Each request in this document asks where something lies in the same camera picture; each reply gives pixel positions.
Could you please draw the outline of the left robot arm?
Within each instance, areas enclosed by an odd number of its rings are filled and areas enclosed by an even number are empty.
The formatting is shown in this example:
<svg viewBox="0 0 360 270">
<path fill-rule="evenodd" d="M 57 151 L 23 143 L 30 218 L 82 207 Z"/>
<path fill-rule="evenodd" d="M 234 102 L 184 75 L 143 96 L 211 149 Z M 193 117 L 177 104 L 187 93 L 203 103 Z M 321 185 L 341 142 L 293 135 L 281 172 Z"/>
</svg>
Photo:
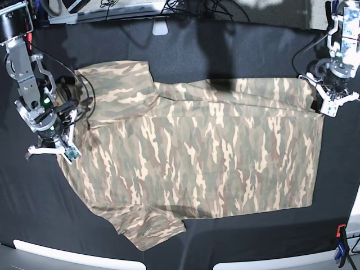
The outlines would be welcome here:
<svg viewBox="0 0 360 270">
<path fill-rule="evenodd" d="M 359 92 L 348 91 L 348 82 L 359 69 L 359 1 L 332 1 L 331 11 L 332 23 L 325 35 L 329 57 L 299 78 L 322 98 L 319 112 L 334 118 L 345 103 L 359 100 Z"/>
</svg>

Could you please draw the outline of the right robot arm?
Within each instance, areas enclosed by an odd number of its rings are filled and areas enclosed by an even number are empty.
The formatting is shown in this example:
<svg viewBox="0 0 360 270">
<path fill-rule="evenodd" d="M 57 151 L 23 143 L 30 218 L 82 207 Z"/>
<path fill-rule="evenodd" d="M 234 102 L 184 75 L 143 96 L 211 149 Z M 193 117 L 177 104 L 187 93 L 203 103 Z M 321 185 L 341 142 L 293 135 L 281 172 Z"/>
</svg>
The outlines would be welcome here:
<svg viewBox="0 0 360 270">
<path fill-rule="evenodd" d="M 64 103 L 57 103 L 56 83 L 42 65 L 43 55 L 29 52 L 28 35 L 33 30 L 27 1 L 1 1 L 5 66 L 18 85 L 19 99 L 14 104 L 23 121 L 38 136 L 38 144 L 29 146 L 26 157 L 54 154 L 72 163 L 81 155 L 74 144 L 78 101 L 68 97 Z"/>
</svg>

